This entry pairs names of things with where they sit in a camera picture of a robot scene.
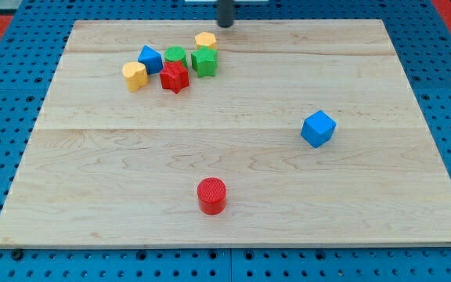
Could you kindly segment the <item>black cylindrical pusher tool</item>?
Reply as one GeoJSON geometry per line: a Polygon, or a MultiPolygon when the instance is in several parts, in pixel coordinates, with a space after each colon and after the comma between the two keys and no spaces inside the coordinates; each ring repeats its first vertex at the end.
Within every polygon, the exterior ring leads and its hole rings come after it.
{"type": "Polygon", "coordinates": [[[233,0],[217,1],[217,25],[222,28],[229,28],[233,25],[235,13],[233,0]]]}

